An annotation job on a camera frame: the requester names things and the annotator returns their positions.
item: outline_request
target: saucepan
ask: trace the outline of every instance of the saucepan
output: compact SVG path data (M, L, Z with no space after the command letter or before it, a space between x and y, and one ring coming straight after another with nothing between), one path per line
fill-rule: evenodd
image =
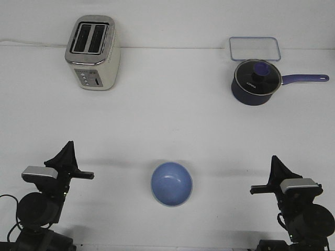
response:
M294 74L282 76L279 70L265 60L250 59L240 63L231 83L233 95L240 102L258 106L266 103L281 85L292 82L326 82L324 74Z

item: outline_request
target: toaster control panel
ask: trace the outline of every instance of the toaster control panel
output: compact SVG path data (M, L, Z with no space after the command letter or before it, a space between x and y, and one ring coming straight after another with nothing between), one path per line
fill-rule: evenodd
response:
M103 82L100 79L97 70L81 70L74 69L80 83L86 87L103 87Z

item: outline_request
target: saucepan handle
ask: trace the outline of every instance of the saucepan handle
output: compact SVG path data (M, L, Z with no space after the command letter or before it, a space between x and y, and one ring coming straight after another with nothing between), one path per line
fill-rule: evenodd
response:
M283 85L287 85L292 82L327 82L329 76L321 74L294 74L283 76L282 79Z

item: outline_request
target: blue bowl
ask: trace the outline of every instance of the blue bowl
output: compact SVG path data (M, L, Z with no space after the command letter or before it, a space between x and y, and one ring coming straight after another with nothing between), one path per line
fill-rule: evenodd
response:
M192 179L182 165L166 162L153 172L151 190L162 204L177 206L189 198L192 191Z

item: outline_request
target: toaster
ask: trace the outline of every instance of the toaster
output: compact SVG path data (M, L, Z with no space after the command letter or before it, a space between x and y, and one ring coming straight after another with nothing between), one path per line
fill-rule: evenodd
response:
M113 19L87 15L72 30L65 60L79 86L90 90L111 88L117 76L121 48Z

